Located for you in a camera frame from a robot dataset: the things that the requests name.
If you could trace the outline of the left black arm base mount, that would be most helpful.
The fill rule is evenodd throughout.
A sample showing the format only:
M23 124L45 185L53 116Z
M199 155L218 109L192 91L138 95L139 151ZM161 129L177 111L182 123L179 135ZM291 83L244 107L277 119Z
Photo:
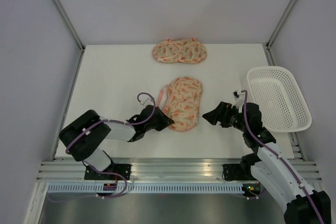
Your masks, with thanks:
M86 166L84 180L121 180L116 174L129 180L131 175L131 164L111 164L102 172L96 172L88 165Z

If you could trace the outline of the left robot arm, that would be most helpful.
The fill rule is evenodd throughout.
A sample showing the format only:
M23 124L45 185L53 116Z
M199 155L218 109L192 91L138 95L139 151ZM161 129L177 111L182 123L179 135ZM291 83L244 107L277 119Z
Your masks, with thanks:
M106 139L136 142L151 130L161 131L175 122L159 107L147 105L140 114L125 122L103 119L95 110L88 110L59 133L66 154L83 162L104 180L114 176L112 158L99 145Z

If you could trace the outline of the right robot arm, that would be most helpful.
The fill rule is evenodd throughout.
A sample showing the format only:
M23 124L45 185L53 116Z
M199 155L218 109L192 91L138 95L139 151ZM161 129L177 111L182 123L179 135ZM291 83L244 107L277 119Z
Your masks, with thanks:
M331 223L331 200L315 190L283 157L274 136L263 126L259 106L246 103L241 109L221 102L202 116L211 125L233 127L243 134L252 153L242 157L239 172L258 180L283 210L285 223Z

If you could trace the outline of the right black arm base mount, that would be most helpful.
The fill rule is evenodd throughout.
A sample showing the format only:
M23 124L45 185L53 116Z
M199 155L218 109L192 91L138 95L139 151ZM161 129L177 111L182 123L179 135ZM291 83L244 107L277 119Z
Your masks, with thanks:
M251 167L260 161L256 154L251 153L243 156L239 164L223 164L222 179L228 182L256 180L251 174Z

